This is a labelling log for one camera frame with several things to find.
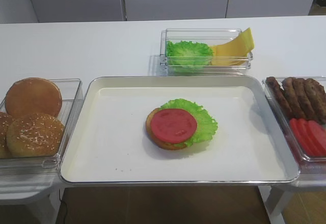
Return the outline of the sesame bun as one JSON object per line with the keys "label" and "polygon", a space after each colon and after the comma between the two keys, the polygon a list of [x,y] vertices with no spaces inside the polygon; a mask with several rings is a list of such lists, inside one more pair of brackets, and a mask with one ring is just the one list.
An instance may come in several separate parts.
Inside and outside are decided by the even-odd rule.
{"label": "sesame bun", "polygon": [[1,158],[11,158],[12,155],[7,147],[6,135],[8,127],[14,122],[14,118],[4,112],[0,112],[0,154]]}
{"label": "sesame bun", "polygon": [[48,114],[32,113],[16,119],[6,133],[14,157],[53,156],[57,153],[65,126]]}

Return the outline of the brown patty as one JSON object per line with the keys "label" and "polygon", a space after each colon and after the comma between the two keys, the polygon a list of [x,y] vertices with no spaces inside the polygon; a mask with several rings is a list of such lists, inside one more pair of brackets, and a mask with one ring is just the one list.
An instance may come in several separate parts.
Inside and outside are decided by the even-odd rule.
{"label": "brown patty", "polygon": [[325,90],[312,78],[304,81],[305,91],[320,124],[325,124]]}
{"label": "brown patty", "polygon": [[296,119],[306,119],[306,115],[301,109],[300,103],[293,87],[293,78],[285,78],[282,81],[282,86],[285,92],[285,98],[287,99],[292,109],[293,117]]}
{"label": "brown patty", "polygon": [[306,94],[304,87],[304,79],[303,78],[294,78],[293,79],[293,88],[299,103],[299,106],[302,111],[302,115],[300,118],[305,120],[313,120],[319,122],[318,117],[311,105],[311,102]]}
{"label": "brown patty", "polygon": [[278,102],[278,104],[279,104],[282,112],[286,116],[286,118],[292,119],[294,117],[292,109],[284,96],[283,89],[280,87],[280,85],[277,82],[277,80],[275,79],[275,77],[273,77],[273,76],[267,77],[265,82],[266,82],[267,86],[269,87],[270,91],[272,92],[274,98]]}

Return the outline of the clear bun container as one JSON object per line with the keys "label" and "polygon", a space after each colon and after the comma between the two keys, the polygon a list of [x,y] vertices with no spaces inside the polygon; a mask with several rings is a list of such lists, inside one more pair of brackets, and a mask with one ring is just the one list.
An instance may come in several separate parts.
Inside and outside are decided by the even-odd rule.
{"label": "clear bun container", "polygon": [[[58,86],[62,95],[62,107],[56,118],[65,126],[61,144],[53,156],[1,158],[1,172],[31,172],[56,169],[63,157],[69,138],[76,124],[83,103],[80,79],[50,79]],[[1,102],[1,112],[5,109],[5,98]]]}

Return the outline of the red tomato slice on bun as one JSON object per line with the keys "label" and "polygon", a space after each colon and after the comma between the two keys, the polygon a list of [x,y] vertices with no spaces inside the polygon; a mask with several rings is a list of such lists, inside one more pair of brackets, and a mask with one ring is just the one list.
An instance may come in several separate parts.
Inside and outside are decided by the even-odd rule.
{"label": "red tomato slice on bun", "polygon": [[194,135],[197,130],[197,121],[186,110],[161,109],[153,116],[150,129],[159,140],[165,143],[179,144]]}

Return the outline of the green lettuce in container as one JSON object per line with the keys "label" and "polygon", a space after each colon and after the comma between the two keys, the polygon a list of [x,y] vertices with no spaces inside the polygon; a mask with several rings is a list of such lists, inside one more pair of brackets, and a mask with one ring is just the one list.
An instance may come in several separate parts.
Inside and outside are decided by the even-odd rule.
{"label": "green lettuce in container", "polygon": [[205,43],[180,41],[167,42],[166,57],[169,65],[174,66],[208,66],[213,50]]}

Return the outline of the clear lettuce cheese container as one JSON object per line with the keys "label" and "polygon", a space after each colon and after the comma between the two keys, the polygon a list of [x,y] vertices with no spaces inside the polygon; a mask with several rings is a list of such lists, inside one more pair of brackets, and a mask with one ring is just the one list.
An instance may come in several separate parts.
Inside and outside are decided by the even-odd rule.
{"label": "clear lettuce cheese container", "polygon": [[248,54],[247,61],[239,66],[213,66],[211,59],[208,66],[174,66],[169,65],[166,57],[167,42],[192,41],[205,43],[210,48],[214,45],[225,44],[235,39],[241,32],[240,29],[165,29],[161,33],[160,64],[164,66],[168,75],[216,75],[216,74],[244,74],[251,68],[253,60],[252,51]]}

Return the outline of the yellow cheese slices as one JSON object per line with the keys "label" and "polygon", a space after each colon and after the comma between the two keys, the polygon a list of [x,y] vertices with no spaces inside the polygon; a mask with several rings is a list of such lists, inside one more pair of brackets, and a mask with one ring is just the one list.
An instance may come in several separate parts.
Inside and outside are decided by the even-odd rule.
{"label": "yellow cheese slices", "polygon": [[235,39],[220,45],[211,46],[213,66],[239,66],[247,61],[248,54],[255,44],[250,28],[241,32]]}

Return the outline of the green lettuce leaf on bun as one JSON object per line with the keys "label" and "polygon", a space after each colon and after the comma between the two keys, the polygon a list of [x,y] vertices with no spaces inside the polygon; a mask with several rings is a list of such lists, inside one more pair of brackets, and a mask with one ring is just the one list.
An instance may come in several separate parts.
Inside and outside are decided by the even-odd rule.
{"label": "green lettuce leaf on bun", "polygon": [[179,98],[169,100],[167,103],[159,107],[160,110],[174,108],[183,109],[189,112],[197,121],[197,130],[193,136],[187,139],[185,142],[178,144],[167,143],[168,145],[175,146],[177,149],[181,149],[181,147],[184,146],[190,147],[194,144],[207,142],[213,139],[213,136],[218,129],[218,123],[208,113],[208,111],[203,108],[203,106],[198,105],[195,102]]}

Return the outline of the plain bun bottom in container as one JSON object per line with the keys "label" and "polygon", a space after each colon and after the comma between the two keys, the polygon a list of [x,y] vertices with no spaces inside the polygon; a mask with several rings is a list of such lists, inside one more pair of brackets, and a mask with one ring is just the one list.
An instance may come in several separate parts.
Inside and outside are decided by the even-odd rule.
{"label": "plain bun bottom in container", "polygon": [[6,112],[14,118],[31,113],[58,116],[62,107],[60,89],[52,81],[29,77],[12,84],[5,96]]}

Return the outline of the clear patty tomato container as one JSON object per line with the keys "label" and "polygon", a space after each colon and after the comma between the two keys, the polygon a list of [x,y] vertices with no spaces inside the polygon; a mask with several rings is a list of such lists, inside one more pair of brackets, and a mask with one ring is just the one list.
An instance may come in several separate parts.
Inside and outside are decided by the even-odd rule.
{"label": "clear patty tomato container", "polygon": [[[287,77],[275,77],[275,79],[277,80],[277,82],[279,83],[280,87],[283,89],[282,86],[282,81],[287,78]],[[314,80],[316,80],[317,82],[319,82],[323,88],[325,85],[325,78],[324,77],[292,77],[294,78],[303,78],[304,81],[308,78],[312,78]],[[291,148],[295,158],[297,161],[305,161],[305,162],[311,162],[311,163],[316,163],[316,164],[321,164],[322,166],[325,165],[325,157],[309,157],[307,156],[302,148],[300,147],[299,143],[297,142],[291,128],[289,125],[289,122],[291,119],[287,119],[286,116],[284,115],[284,113],[282,112],[278,102],[276,101],[276,99],[274,98],[272,92],[270,91],[269,87],[267,86],[265,80],[262,82],[264,84],[264,91],[265,91],[265,96],[275,114],[275,117],[277,118],[277,121],[280,125],[280,127],[282,128],[282,131],[284,133],[284,136],[288,142],[289,147]],[[319,125],[321,125],[324,129],[325,129],[325,124],[320,124],[319,122],[317,122]]]}

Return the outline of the red tomato slices in container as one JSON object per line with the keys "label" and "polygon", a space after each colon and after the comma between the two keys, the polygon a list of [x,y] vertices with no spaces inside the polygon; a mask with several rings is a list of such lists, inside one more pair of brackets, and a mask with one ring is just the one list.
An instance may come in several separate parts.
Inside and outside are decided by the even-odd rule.
{"label": "red tomato slices in container", "polygon": [[325,157],[325,129],[317,122],[304,119],[291,119],[290,128],[302,148],[309,157]]}

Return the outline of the bottom bun on tray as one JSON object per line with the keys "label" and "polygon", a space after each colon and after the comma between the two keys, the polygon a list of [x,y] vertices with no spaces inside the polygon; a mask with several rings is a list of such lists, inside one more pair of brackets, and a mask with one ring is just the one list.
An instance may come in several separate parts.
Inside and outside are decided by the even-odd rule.
{"label": "bottom bun on tray", "polygon": [[149,135],[149,137],[151,138],[151,140],[160,148],[164,149],[164,150],[181,150],[186,148],[186,144],[182,143],[181,146],[177,146],[176,144],[171,144],[171,143],[166,143],[164,141],[159,140],[152,132],[151,130],[151,126],[150,123],[154,117],[154,115],[160,111],[160,108],[155,108],[148,116],[145,122],[146,125],[146,131],[147,134]]}

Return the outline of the sesame bun top right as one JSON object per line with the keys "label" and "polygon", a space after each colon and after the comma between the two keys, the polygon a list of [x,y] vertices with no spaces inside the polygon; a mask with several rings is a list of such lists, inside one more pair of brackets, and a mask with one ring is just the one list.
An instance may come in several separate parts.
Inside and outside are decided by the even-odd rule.
{"label": "sesame bun top right", "polygon": [[65,126],[48,114],[32,113],[16,119],[6,133],[14,157],[53,156],[57,153]]}

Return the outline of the sesame bun top left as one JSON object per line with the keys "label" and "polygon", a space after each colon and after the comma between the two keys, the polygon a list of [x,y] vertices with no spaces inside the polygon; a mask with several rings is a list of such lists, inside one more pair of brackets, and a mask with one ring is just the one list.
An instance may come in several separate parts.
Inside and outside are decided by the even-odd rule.
{"label": "sesame bun top left", "polygon": [[1,158],[11,158],[12,155],[7,147],[6,135],[8,127],[14,122],[14,118],[4,112],[0,112],[0,154]]}

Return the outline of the metal baking tray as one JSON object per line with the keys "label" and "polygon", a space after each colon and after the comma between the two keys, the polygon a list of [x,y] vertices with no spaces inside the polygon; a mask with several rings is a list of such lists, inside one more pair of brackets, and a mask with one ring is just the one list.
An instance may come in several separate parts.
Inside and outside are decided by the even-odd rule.
{"label": "metal baking tray", "polygon": [[[217,120],[211,141],[177,151],[151,141],[147,116],[177,98]],[[60,167],[72,184],[270,184],[299,172],[260,82],[245,75],[98,78]]]}

